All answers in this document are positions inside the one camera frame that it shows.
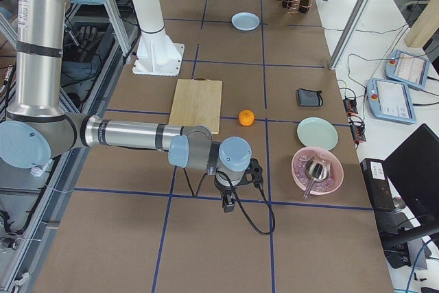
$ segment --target white mounting stand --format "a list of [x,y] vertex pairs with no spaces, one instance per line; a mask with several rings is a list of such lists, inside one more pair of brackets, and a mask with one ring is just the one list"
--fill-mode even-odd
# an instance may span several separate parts
[[142,32],[137,60],[132,72],[137,75],[170,75],[180,72],[185,46],[172,43],[165,30],[156,34]]
[[171,75],[180,72],[183,44],[166,35],[159,0],[132,0],[142,36],[133,72],[141,75]]

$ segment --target metal frame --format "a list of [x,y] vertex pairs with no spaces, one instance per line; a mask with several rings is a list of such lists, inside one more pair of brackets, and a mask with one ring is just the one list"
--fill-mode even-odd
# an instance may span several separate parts
[[342,35],[338,40],[337,46],[335,46],[331,61],[329,62],[330,70],[335,70],[342,59],[346,48],[348,47],[352,36],[357,29],[358,23],[360,22],[366,8],[371,0],[357,0],[351,15],[343,29]]

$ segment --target metal spoon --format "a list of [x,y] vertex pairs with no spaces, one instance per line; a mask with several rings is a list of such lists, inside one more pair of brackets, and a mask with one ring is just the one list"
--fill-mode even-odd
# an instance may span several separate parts
[[309,182],[303,198],[308,199],[309,192],[313,188],[315,182],[322,182],[326,180],[331,174],[331,162],[320,158],[311,157],[305,165],[305,174],[311,179]]

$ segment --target robotic arm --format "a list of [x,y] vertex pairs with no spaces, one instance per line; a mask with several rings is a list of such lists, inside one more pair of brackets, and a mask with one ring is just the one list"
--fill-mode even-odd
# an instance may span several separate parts
[[[74,148],[117,145],[169,151],[172,165],[215,175],[225,211],[233,210],[234,187],[249,183],[262,187],[262,169],[251,159],[249,144],[239,137],[218,143],[202,126],[134,123],[65,113],[58,102],[64,13],[70,1],[19,0],[16,97],[7,108],[7,120],[0,124],[0,157],[6,163],[30,168]],[[152,73],[178,69],[182,47],[177,51],[178,46],[166,35],[159,1],[133,1],[142,31],[136,67]]]

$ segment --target black device box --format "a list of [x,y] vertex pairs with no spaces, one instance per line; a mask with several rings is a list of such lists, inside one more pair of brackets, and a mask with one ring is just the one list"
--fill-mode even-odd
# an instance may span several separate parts
[[390,193],[388,177],[380,159],[365,158],[361,162],[364,182],[374,210],[392,212],[395,206]]

